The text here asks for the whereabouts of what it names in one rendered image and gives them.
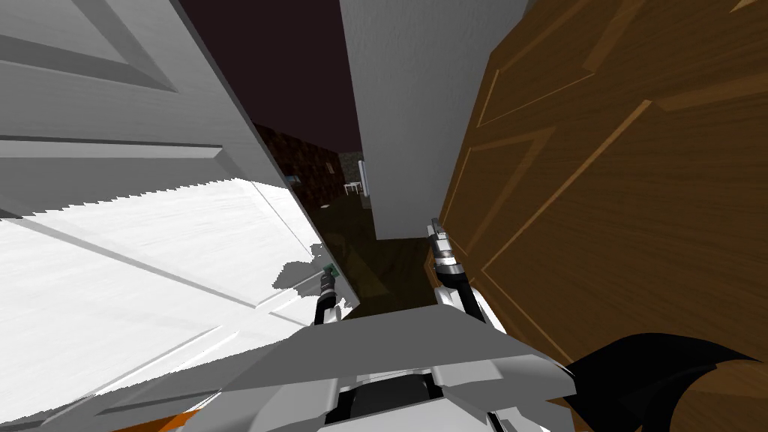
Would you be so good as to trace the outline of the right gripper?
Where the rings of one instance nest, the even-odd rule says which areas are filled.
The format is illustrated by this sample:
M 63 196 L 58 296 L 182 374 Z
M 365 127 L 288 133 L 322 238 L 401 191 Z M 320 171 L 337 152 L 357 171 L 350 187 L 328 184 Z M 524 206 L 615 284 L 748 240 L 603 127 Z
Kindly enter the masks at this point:
M 435 257 L 452 255 L 452 246 L 447 232 L 437 218 L 431 218 L 427 225 L 427 240 L 430 244 L 431 253 Z

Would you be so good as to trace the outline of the white panelled door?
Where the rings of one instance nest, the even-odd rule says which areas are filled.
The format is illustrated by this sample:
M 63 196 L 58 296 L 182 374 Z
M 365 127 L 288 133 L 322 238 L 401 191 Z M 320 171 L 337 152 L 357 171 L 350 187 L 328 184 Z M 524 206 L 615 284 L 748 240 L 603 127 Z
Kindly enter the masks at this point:
M 334 258 L 180 0 L 0 0 L 0 425 L 308 326 Z

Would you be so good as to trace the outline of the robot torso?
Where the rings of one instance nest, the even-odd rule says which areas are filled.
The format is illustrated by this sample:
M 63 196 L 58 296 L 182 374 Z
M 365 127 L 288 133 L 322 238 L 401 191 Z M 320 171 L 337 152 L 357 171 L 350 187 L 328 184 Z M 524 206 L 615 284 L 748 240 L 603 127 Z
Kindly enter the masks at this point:
M 110 407 L 142 432 L 575 432 L 569 372 L 452 304 L 302 329 Z

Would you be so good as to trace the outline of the brown wooden door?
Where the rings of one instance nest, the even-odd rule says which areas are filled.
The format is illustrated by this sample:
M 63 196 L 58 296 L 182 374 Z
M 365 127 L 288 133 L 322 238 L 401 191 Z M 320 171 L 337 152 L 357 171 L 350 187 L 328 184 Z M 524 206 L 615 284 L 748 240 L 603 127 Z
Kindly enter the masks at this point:
M 575 432 L 768 432 L 768 0 L 529 0 L 440 214 Z

